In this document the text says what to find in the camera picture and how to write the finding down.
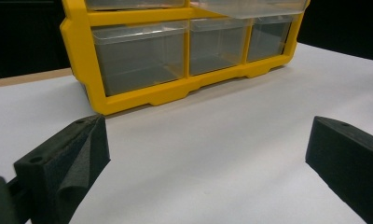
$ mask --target storage drawer cabinet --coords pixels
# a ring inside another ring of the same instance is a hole
[[[306,0],[96,3],[116,6],[63,0],[67,17],[61,31],[76,79],[86,87],[92,108],[104,115],[169,103],[203,86],[261,76],[288,63],[307,4]],[[222,13],[216,7],[234,12]]]

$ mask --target transparent drawer front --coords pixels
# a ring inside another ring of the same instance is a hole
[[[184,0],[86,0],[87,8],[92,10],[183,7]]]
[[[92,30],[107,96],[184,75],[186,21]]]
[[[257,61],[283,54],[293,17],[279,16],[255,19],[247,61]]]
[[[239,64],[250,23],[235,19],[192,20],[189,74],[195,76]]]
[[[191,5],[232,18],[258,18],[301,13],[307,0],[191,0]]]

